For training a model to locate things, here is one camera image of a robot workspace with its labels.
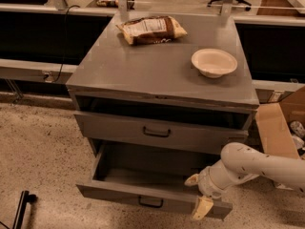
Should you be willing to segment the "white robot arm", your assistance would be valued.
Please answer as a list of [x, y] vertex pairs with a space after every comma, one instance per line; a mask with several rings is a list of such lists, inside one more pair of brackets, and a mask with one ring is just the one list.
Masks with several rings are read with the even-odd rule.
[[196, 199], [193, 220], [202, 220], [212, 210], [214, 200], [221, 198], [230, 187], [257, 177], [286, 185], [305, 192], [305, 161], [258, 152], [245, 144], [232, 142], [225, 145], [220, 159], [186, 179], [188, 187], [197, 186], [202, 194]]

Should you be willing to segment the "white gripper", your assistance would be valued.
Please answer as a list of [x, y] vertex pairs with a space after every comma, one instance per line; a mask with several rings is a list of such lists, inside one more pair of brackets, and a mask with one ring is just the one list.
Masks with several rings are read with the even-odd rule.
[[210, 176], [211, 167], [207, 166], [199, 174], [193, 174], [188, 177], [184, 184], [192, 187], [198, 184], [198, 189], [203, 195], [196, 199], [196, 204], [192, 212], [193, 220], [202, 220], [205, 218], [214, 206], [213, 199], [221, 199], [224, 191], [217, 187]]

